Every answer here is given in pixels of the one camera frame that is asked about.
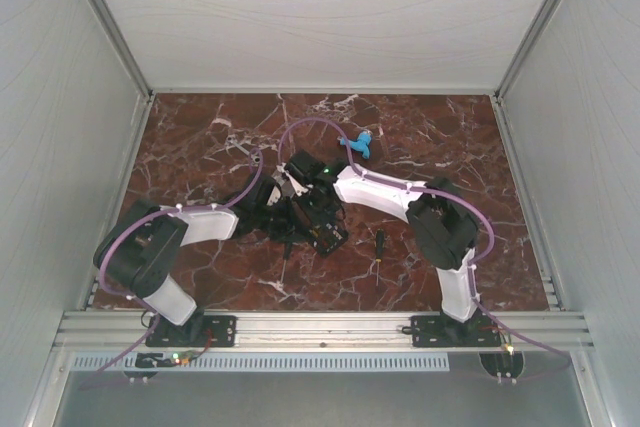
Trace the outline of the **black fuse box base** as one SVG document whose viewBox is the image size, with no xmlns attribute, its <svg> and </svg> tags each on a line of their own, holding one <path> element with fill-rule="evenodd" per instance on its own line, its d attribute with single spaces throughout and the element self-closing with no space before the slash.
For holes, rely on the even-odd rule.
<svg viewBox="0 0 640 427">
<path fill-rule="evenodd" d="M 310 245 L 316 253 L 326 258 L 348 240 L 348 232 L 341 226 L 325 222 L 317 224 L 310 229 Z"/>
</svg>

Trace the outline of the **clear plastic fuse box lid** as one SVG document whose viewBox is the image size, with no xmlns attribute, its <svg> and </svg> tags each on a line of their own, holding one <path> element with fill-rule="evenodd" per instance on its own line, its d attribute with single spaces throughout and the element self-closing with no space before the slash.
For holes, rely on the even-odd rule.
<svg viewBox="0 0 640 427">
<path fill-rule="evenodd" d="M 276 181 L 281 194 L 285 197 L 290 197 L 292 195 L 293 189 L 292 184 L 290 183 L 287 176 L 283 176 L 281 173 L 276 172 L 273 175 L 274 180 Z"/>
</svg>

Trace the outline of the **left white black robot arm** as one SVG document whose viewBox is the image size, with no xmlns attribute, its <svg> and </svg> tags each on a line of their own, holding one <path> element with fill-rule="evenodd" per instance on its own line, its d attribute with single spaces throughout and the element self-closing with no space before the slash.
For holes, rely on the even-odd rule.
<svg viewBox="0 0 640 427">
<path fill-rule="evenodd" d="M 296 242 L 298 220 L 291 199 L 274 178 L 261 174 L 219 203 L 161 206 L 139 199 L 97 247 L 93 263 L 104 290 L 112 280 L 170 323 L 184 345 L 205 333 L 198 306 L 171 277 L 180 249 L 211 240 L 238 240 L 259 230 L 272 242 Z"/>
</svg>

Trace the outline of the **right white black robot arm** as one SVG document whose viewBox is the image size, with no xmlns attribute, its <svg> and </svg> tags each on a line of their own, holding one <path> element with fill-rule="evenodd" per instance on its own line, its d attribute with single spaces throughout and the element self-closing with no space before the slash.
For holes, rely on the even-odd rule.
<svg viewBox="0 0 640 427">
<path fill-rule="evenodd" d="M 437 271 L 446 315 L 443 335 L 457 345 L 475 336 L 478 323 L 473 315 L 480 297 L 473 290 L 472 273 L 478 224 L 487 219 L 457 195 L 448 179 L 437 178 L 431 184 L 401 180 L 341 160 L 324 164 L 305 151 L 278 171 L 292 186 L 301 232 L 322 256 L 347 240 L 338 221 L 345 204 L 365 206 L 407 223 L 422 255 Z"/>
</svg>

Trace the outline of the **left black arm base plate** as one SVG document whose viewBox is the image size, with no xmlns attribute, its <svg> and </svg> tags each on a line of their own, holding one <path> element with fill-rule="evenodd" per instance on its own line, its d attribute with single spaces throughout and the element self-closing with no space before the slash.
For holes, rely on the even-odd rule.
<svg viewBox="0 0 640 427">
<path fill-rule="evenodd" d="M 227 348 L 235 345 L 237 317 L 194 314 L 184 325 L 177 326 L 162 318 L 154 332 L 145 340 L 147 347 Z"/>
</svg>

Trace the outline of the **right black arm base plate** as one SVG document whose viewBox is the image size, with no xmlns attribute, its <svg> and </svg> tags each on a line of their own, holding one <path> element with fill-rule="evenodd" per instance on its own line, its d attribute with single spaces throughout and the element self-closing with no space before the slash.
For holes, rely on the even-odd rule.
<svg viewBox="0 0 640 427">
<path fill-rule="evenodd" d="M 503 343 L 499 328 L 480 312 L 465 322 L 444 313 L 415 315 L 400 332 L 410 336 L 412 346 L 417 348 L 497 348 Z"/>
</svg>

